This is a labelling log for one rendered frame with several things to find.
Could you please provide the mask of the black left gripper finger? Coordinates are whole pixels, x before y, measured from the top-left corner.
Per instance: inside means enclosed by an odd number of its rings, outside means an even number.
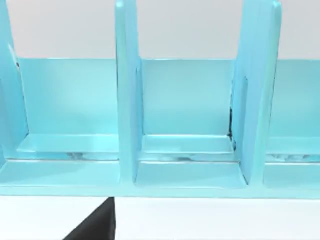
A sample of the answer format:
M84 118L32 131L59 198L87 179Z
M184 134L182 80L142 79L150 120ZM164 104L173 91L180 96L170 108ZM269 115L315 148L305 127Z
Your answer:
M63 240L115 240L115 198L107 198Z

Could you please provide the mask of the light blue rack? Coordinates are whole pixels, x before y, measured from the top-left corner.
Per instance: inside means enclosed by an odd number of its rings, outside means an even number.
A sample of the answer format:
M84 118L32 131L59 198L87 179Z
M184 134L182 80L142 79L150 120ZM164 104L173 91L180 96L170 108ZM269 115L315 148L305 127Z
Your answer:
M18 57L0 0L0 196L320 199L320 59L279 59L280 0L244 0L235 59Z

